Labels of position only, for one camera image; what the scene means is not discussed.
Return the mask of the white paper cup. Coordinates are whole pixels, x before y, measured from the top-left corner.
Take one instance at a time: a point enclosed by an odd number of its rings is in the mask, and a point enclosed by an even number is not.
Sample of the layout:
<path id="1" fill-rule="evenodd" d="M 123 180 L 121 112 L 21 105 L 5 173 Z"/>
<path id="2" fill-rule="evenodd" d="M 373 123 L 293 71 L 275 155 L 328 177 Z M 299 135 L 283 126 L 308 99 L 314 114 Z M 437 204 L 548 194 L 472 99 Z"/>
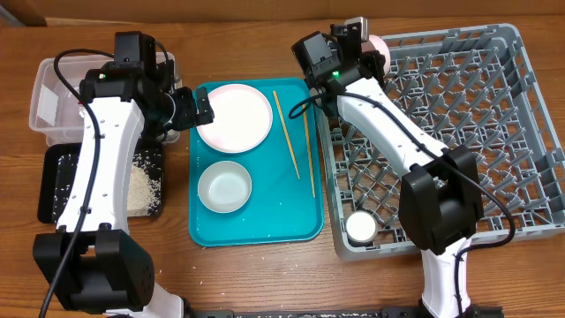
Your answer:
<path id="1" fill-rule="evenodd" d="M 366 211 L 356 211 L 346 219 L 345 231 L 352 245 L 362 246 L 373 242 L 378 229 L 371 214 Z"/>

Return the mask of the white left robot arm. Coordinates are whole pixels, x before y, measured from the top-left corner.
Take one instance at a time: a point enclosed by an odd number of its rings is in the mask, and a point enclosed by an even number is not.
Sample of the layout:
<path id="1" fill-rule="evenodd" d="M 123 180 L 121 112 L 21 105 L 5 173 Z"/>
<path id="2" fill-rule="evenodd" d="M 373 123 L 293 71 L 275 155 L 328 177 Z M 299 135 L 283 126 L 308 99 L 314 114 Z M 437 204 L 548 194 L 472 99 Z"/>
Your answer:
<path id="1" fill-rule="evenodd" d="M 70 87 L 84 116 L 72 190 L 52 233 L 34 239 L 49 283 L 41 313 L 57 299 L 69 311 L 113 317 L 187 317 L 188 301 L 155 280 L 151 255 L 129 233 L 127 196 L 143 137 L 210 124 L 203 87 L 177 87 L 163 46 L 139 31 L 119 32 L 107 62 Z"/>

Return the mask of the pile of rice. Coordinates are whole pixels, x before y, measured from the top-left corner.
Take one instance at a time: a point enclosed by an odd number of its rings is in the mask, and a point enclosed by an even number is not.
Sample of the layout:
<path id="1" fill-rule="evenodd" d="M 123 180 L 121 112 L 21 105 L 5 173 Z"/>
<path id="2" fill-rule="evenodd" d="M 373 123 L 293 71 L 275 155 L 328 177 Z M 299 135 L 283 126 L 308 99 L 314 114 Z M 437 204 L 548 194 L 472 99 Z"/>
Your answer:
<path id="1" fill-rule="evenodd" d="M 50 186 L 54 191 L 49 213 L 53 222 L 63 213 L 69 200 L 78 161 L 78 151 L 57 159 L 55 181 Z M 162 166 L 162 148 L 135 150 L 127 196 L 129 217 L 158 216 L 162 212 Z"/>

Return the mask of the white round plate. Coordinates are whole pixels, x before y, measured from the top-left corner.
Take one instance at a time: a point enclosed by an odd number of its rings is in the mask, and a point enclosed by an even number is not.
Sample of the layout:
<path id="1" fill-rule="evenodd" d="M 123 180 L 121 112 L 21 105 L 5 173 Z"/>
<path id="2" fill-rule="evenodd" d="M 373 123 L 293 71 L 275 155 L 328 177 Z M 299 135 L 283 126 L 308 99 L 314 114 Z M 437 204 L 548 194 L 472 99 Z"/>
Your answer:
<path id="1" fill-rule="evenodd" d="M 215 118 L 197 128 L 211 148 L 228 154 L 257 147 L 269 134 L 273 111 L 267 97 L 245 84 L 227 84 L 213 89 L 209 101 Z"/>

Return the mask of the grey bowl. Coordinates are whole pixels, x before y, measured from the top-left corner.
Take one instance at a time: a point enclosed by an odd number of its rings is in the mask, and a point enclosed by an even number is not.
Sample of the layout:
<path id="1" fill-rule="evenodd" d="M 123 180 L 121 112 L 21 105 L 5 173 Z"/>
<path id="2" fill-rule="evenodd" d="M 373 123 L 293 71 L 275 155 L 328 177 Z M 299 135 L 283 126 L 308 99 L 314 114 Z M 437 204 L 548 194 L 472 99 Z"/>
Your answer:
<path id="1" fill-rule="evenodd" d="M 218 214 L 228 214 L 247 203 L 252 193 L 252 178 L 243 165 L 221 161 L 202 172 L 197 190 L 206 208 Z"/>

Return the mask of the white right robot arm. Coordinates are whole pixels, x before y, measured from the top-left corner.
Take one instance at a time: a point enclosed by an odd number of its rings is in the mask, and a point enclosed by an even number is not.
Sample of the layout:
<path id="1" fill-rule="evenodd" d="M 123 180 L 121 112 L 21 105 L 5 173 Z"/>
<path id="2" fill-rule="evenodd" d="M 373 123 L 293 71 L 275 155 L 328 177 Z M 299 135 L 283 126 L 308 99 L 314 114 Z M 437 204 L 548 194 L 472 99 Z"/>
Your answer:
<path id="1" fill-rule="evenodd" d="M 478 181 L 473 153 L 449 148 L 416 125 L 384 91 L 391 68 L 388 45 L 369 33 L 363 17 L 315 31 L 292 45 L 310 97 L 289 112 L 294 119 L 311 106 L 353 125 L 384 155 L 401 179 L 398 218 L 420 250 L 425 287 L 414 317 L 502 317 L 501 307 L 480 307 L 467 292 L 466 261 L 471 251 L 507 245 L 516 234 L 472 243 L 488 198 L 505 217 L 511 214 Z"/>

